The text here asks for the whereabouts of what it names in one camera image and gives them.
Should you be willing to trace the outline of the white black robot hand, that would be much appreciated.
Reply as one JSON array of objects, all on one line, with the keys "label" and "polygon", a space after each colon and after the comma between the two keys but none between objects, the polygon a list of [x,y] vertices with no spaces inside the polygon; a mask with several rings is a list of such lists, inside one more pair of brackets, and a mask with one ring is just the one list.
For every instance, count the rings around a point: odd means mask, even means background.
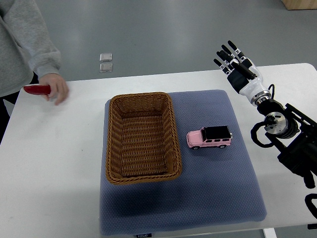
[{"label": "white black robot hand", "polygon": [[222,50],[216,52],[224,64],[217,59],[213,59],[213,62],[225,74],[228,74],[227,79],[233,89],[240,95],[247,97],[251,104],[260,104],[268,100],[270,91],[263,85],[260,71],[232,41],[229,40],[228,44],[241,62],[225,45],[221,45]]}]

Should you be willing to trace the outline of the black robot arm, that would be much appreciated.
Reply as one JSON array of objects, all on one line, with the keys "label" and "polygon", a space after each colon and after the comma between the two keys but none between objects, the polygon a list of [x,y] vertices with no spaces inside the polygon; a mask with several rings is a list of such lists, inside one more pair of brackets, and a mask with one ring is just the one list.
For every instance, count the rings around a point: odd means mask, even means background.
[{"label": "black robot arm", "polygon": [[251,129],[251,139],[262,148],[276,147],[278,160],[315,188],[317,174],[317,123],[290,104],[274,99],[275,86],[263,85],[263,77],[254,63],[231,41],[222,45],[214,59],[232,88],[264,116]]}]

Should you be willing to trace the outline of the person's hand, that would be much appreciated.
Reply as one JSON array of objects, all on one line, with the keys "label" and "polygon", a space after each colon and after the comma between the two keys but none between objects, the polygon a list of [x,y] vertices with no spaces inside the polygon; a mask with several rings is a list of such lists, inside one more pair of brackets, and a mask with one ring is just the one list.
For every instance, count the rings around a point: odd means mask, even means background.
[{"label": "person's hand", "polygon": [[39,78],[40,85],[48,85],[51,92],[48,95],[42,95],[46,101],[54,99],[54,104],[57,106],[64,102],[69,94],[69,88],[66,81],[59,74],[49,73]]}]

